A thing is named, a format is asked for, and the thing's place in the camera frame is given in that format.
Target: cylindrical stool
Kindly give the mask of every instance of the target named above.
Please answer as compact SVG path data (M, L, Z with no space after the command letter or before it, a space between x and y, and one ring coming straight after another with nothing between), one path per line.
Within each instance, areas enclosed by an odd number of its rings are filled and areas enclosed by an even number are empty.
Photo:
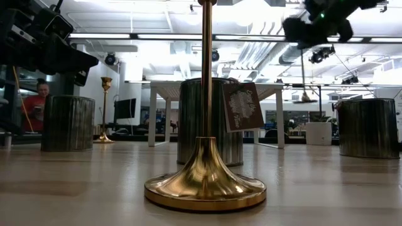
M212 136L220 157L227 166L243 164L241 132L226 132L222 84L232 83L225 78L212 78ZM180 86L177 163L185 164L191 157L195 138L202 134L201 79L184 81Z
M87 151L92 149L95 100L70 95L46 99L42 151Z
M393 99L347 100L337 110L341 155L399 158Z

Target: sign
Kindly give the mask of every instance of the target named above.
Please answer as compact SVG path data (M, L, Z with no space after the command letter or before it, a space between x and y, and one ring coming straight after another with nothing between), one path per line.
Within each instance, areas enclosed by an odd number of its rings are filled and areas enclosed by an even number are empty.
M222 88L227 132L264 127L255 83L230 83Z

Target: black equipment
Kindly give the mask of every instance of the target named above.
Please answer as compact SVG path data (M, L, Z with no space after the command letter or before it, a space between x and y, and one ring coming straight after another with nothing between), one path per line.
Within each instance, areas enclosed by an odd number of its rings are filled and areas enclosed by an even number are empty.
M105 57L105 64L113 66L117 64L117 58L114 53L108 53Z
M218 50L212 50L212 62L217 62L219 60Z
M34 0L0 1L0 64L72 76L84 86L96 57L71 47L73 26L60 15L63 0L43 8Z
M305 8L310 13L311 24L300 18L287 18L283 22L286 40L297 42L300 49L328 43L327 38L339 34L339 42L345 43L353 36L352 26L346 19L357 8L374 8L384 0L331 0L317 3L305 0Z
M114 102L114 123L118 119L131 119L135 117L136 99L120 100Z
M319 50L313 51L313 55L308 59L308 61L311 63L321 63L323 60L335 53L336 51L333 45L331 47L323 47Z
M342 85L351 85L359 83L359 78L356 75L342 79Z

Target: brass candlestick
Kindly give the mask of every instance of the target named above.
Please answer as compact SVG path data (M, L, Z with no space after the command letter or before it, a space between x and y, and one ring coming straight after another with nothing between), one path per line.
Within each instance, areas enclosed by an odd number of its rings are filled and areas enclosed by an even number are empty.
M198 0L202 20L202 135L194 153L182 170L160 175L145 183L144 195L150 201L170 208L200 212L238 210L263 202L263 182L235 175L219 156L211 137L212 103L212 6L217 0Z
M109 90L109 88L111 87L112 78L102 77L101 79L102 79L102 88L104 89L102 132L100 133L100 137L96 141L94 141L94 143L110 144L110 143L114 143L114 141L110 140L106 136L105 120L106 120L106 94L107 94L107 90Z

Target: spotlight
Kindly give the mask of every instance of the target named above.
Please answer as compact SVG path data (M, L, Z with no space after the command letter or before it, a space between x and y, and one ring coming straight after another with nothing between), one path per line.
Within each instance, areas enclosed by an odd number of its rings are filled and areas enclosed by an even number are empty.
M108 53L105 58L105 63L109 66L113 66L117 64L117 59L114 53Z
M319 51L314 51L313 55L308 59L311 63L321 63L324 59L328 58L330 55L335 53L335 48L332 45L331 47L323 47L319 49Z
M359 79L357 78L356 75L353 75L351 77L344 78L342 80L341 84L342 85L352 85L352 84L356 84L356 83L359 83Z
M212 50L212 62L217 62L219 60L218 50Z

